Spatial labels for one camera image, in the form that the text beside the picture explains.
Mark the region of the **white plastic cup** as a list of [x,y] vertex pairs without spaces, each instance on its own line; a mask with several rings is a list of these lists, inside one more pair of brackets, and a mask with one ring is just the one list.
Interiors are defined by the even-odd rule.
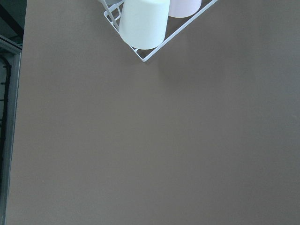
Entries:
[[124,1],[119,34],[129,46],[148,50],[165,39],[170,2],[168,0]]

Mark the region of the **pink plastic cup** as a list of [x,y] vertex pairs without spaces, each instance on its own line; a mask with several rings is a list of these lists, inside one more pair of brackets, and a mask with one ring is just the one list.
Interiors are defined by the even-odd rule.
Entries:
[[170,0],[168,15],[174,18],[185,18],[195,14],[201,4],[202,0]]

